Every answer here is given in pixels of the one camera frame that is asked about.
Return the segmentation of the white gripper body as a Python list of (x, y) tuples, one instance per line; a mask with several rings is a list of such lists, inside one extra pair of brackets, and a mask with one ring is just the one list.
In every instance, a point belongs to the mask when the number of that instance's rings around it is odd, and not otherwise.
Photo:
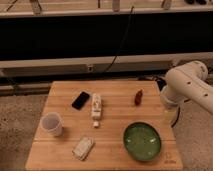
[(167, 97), (167, 87), (164, 86), (160, 92), (160, 100), (164, 106), (164, 122), (174, 123), (178, 116), (178, 104)]

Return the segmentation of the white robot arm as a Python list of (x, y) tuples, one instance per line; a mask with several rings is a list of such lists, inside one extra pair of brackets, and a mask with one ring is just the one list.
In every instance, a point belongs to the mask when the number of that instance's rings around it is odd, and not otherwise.
[(177, 119), (178, 109), (185, 99), (194, 101), (213, 115), (213, 86), (205, 82), (207, 76), (208, 69), (200, 61), (188, 62), (166, 73), (166, 85), (160, 92), (160, 99), (169, 124)]

